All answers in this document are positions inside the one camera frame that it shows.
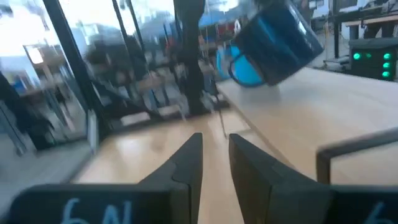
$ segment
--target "wooden table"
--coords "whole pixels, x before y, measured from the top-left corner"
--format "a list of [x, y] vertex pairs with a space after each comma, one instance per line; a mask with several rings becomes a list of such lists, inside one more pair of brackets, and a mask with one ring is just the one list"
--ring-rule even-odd
[[349, 39], [356, 40], [359, 38], [359, 26], [361, 24], [368, 25], [368, 24], [389, 22], [389, 21], [398, 21], [398, 14], [396, 12], [393, 12], [392, 14], [384, 15], [382, 17], [344, 22], [343, 25], [349, 27]]
[[[320, 147], [398, 127], [392, 82], [304, 68], [279, 86], [218, 88], [276, 158], [313, 179]], [[396, 158], [398, 143], [334, 159], [331, 183], [398, 184]]]

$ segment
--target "black metal frame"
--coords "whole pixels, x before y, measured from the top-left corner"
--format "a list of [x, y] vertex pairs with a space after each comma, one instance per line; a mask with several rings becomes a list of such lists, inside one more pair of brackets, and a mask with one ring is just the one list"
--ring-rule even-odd
[[326, 146], [317, 152], [317, 180], [330, 184], [331, 159], [398, 141], [398, 128]]
[[62, 11], [59, 1], [43, 0], [44, 6], [52, 21], [53, 27], [60, 40], [65, 58], [68, 61], [76, 82], [81, 90], [83, 100], [89, 110], [93, 110], [98, 119], [99, 140], [102, 141], [111, 132], [111, 126], [104, 117], [103, 107], [100, 99], [96, 96], [94, 88], [90, 82], [88, 71], [80, 55], [75, 39], [68, 25], [68, 21]]

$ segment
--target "black plastic part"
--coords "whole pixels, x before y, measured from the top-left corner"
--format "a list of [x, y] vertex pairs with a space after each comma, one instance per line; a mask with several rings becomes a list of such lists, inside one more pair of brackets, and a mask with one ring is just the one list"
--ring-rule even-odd
[[317, 180], [330, 184], [331, 160], [335, 157], [383, 146], [398, 141], [398, 128], [381, 133], [369, 134], [357, 139], [350, 139], [328, 145], [317, 152]]
[[396, 223], [398, 187], [331, 186], [333, 201], [325, 224]]
[[[170, 157], [169, 162], [175, 165], [171, 179], [174, 182], [185, 184], [189, 188], [190, 198], [190, 223], [198, 222], [201, 182], [203, 175], [203, 136], [202, 133], [195, 133], [181, 148]], [[159, 184], [159, 179], [167, 176], [163, 169], [168, 164], [162, 165], [151, 173], [139, 184]]]
[[245, 224], [323, 222], [327, 185], [296, 172], [237, 134], [229, 135], [231, 173]]
[[115, 217], [119, 221], [113, 223], [197, 223], [202, 140], [202, 134], [194, 134], [135, 185], [53, 184], [27, 189], [12, 203], [8, 224], [107, 223], [103, 220]]

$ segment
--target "mug handle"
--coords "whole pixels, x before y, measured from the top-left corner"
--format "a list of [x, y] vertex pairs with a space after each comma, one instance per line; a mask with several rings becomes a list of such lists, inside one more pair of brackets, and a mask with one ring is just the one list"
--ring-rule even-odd
[[234, 80], [237, 84], [246, 87], [246, 88], [255, 88], [255, 87], [259, 87], [261, 85], [266, 84], [265, 81], [263, 82], [259, 82], [259, 83], [251, 83], [251, 84], [247, 84], [247, 83], [243, 83], [241, 81], [239, 81], [235, 76], [234, 73], [232, 72], [232, 65], [243, 56], [244, 54], [241, 52], [239, 53], [234, 59], [232, 59], [231, 63], [229, 63], [229, 67], [228, 67], [228, 73], [229, 76], [232, 78], [232, 80]]

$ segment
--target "green light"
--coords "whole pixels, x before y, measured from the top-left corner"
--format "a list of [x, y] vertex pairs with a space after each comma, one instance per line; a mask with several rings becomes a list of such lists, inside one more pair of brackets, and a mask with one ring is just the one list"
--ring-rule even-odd
[[389, 68], [390, 67], [390, 62], [386, 62], [383, 64], [383, 68]]
[[353, 57], [355, 60], [359, 60], [361, 58], [361, 54], [355, 53]]
[[384, 54], [384, 59], [386, 59], [386, 60], [389, 60], [389, 59], [391, 59], [391, 54], [390, 53], [386, 53], [386, 54]]
[[389, 72], [383, 72], [383, 74], [382, 74], [382, 75], [383, 75], [383, 77], [384, 77], [384, 78], [387, 78], [387, 77], [389, 77], [389, 76], [390, 76], [390, 73], [389, 73]]

